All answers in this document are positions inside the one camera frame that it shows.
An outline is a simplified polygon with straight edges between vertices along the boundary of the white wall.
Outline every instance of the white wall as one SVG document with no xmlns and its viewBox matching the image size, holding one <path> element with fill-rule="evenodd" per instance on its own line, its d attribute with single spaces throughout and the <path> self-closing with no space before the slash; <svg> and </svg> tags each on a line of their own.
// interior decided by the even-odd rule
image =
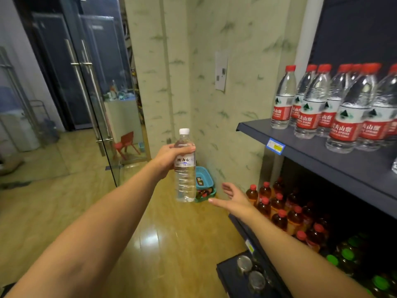
<svg viewBox="0 0 397 298">
<path fill-rule="evenodd" d="M 57 129 L 65 131 L 12 0 L 0 0 L 0 45 L 7 50 L 28 99 L 41 100 Z"/>
</svg>

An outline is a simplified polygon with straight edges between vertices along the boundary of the price tag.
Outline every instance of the price tag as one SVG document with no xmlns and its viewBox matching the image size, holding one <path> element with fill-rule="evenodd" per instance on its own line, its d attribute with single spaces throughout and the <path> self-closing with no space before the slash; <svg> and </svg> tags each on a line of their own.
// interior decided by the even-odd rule
<svg viewBox="0 0 397 298">
<path fill-rule="evenodd" d="M 249 240 L 245 241 L 245 245 L 247 246 L 248 250 L 251 252 L 251 254 L 254 254 L 254 247 L 251 245 L 251 242 Z"/>
<path fill-rule="evenodd" d="M 266 144 L 266 148 L 274 151 L 277 155 L 281 155 L 284 150 L 285 145 L 273 138 L 270 138 L 268 143 Z"/>
</svg>

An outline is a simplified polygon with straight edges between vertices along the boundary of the red bottle cap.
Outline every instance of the red bottle cap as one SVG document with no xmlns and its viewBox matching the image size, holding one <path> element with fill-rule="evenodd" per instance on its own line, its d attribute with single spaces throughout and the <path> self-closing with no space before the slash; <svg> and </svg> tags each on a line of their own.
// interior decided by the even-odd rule
<svg viewBox="0 0 397 298">
<path fill-rule="evenodd" d="M 362 64 L 354 64 L 351 66 L 352 72 L 360 72 L 362 68 Z"/>
<path fill-rule="evenodd" d="M 319 65 L 317 72 L 318 73 L 328 73 L 330 72 L 332 66 L 330 64 L 322 64 Z"/>
<path fill-rule="evenodd" d="M 293 72 L 293 71 L 295 71 L 295 69 L 296 69 L 295 65 L 285 66 L 285 72 Z"/>
<path fill-rule="evenodd" d="M 269 198 L 268 197 L 263 197 L 263 198 L 261 198 L 261 202 L 262 202 L 263 205 L 267 205 L 267 204 L 269 204 Z"/>
<path fill-rule="evenodd" d="M 361 73 L 362 74 L 376 74 L 382 65 L 379 63 L 367 63 L 362 65 Z"/>
<path fill-rule="evenodd" d="M 397 73 L 397 64 L 391 65 L 389 69 L 389 74 L 391 73 Z"/>
<path fill-rule="evenodd" d="M 297 232 L 297 238 L 298 238 L 299 240 L 306 240 L 306 233 L 303 232 L 302 230 L 299 230 L 299 231 Z"/>
<path fill-rule="evenodd" d="M 338 68 L 338 73 L 347 73 L 351 70 L 352 64 L 342 64 Z"/>
<path fill-rule="evenodd" d="M 320 232 L 320 233 L 324 232 L 324 227 L 320 224 L 315 224 L 314 229 L 316 232 Z"/>
<path fill-rule="evenodd" d="M 302 207 L 301 206 L 295 206 L 294 211 L 296 213 L 302 213 Z"/>
<path fill-rule="evenodd" d="M 278 211 L 278 216 L 279 217 L 285 217 L 287 215 L 287 212 L 284 209 L 280 209 Z"/>
<path fill-rule="evenodd" d="M 317 70 L 317 65 L 307 65 L 306 72 L 312 72 Z"/>
</svg>

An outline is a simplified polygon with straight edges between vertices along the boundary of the hand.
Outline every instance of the hand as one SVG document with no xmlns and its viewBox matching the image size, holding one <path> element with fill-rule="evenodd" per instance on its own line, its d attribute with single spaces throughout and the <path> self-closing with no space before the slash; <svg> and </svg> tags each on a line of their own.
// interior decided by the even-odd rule
<svg viewBox="0 0 397 298">
<path fill-rule="evenodd" d="M 152 160 L 160 169 L 160 178 L 164 179 L 168 171 L 173 169 L 174 161 L 178 155 L 191 154 L 196 150 L 196 146 L 186 146 L 174 148 L 174 144 L 163 145 L 158 151 L 157 156 Z"/>
<path fill-rule="evenodd" d="M 246 221 L 253 213 L 256 213 L 256 208 L 249 202 L 247 196 L 233 183 L 222 183 L 222 189 L 227 194 L 230 200 L 208 199 L 211 204 L 225 208 L 232 215 L 239 219 Z"/>
</svg>

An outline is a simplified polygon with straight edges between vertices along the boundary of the forearm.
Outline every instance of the forearm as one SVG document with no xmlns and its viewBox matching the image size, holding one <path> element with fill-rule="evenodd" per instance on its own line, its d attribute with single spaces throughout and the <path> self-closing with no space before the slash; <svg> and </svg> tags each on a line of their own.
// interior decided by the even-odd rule
<svg viewBox="0 0 397 298">
<path fill-rule="evenodd" d="M 10 297 L 87 296 L 111 271 L 131 239 L 159 180 L 148 163 L 124 185 L 105 195 L 44 251 Z M 36 276 L 45 282 L 35 286 Z"/>
<path fill-rule="evenodd" d="M 365 289 L 259 212 L 244 220 L 294 298 L 370 297 Z"/>
</svg>

